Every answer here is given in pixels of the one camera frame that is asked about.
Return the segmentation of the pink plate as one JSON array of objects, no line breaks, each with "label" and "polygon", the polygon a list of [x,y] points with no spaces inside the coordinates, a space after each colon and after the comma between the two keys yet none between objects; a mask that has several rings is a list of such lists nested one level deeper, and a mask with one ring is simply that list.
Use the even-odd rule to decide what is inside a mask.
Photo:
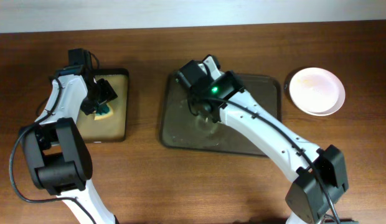
[{"label": "pink plate", "polygon": [[297,108],[313,116],[329,116],[337,112],[346,99],[340,79],[317,67],[297,71],[289,81],[288,93]]}]

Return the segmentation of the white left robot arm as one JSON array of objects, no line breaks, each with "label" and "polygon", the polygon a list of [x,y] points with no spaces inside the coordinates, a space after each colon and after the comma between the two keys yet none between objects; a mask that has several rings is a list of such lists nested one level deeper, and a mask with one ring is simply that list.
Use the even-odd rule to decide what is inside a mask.
[{"label": "white left robot arm", "polygon": [[68,51],[68,65],[51,77],[52,92],[41,115],[21,128],[14,147],[22,147],[34,185],[46,190],[50,198],[23,196],[9,177],[16,195],[27,203],[63,201],[80,223],[118,223],[101,201],[92,182],[91,155],[77,128],[79,112],[99,112],[117,98],[108,81],[95,79],[90,51]]}]

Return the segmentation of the green and yellow sponge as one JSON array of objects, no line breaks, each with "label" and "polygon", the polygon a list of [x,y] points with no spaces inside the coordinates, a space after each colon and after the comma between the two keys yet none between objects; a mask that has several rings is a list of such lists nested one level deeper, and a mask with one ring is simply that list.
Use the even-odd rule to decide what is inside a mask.
[{"label": "green and yellow sponge", "polygon": [[114,114],[113,108],[109,103],[105,105],[100,105],[98,109],[95,111],[94,120],[98,121],[102,119],[107,119],[113,116],[113,114]]}]

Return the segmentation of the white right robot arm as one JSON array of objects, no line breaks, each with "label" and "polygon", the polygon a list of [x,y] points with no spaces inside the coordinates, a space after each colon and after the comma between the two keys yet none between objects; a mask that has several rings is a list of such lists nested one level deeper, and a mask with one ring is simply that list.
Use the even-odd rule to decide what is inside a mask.
[{"label": "white right robot arm", "polygon": [[321,149],[287,128],[256,102],[234,71],[220,71],[213,55],[191,60],[174,78],[187,93],[191,114],[245,136],[291,182],[285,197],[291,210],[287,223],[341,222],[335,204],[349,183],[344,155],[336,146]]}]

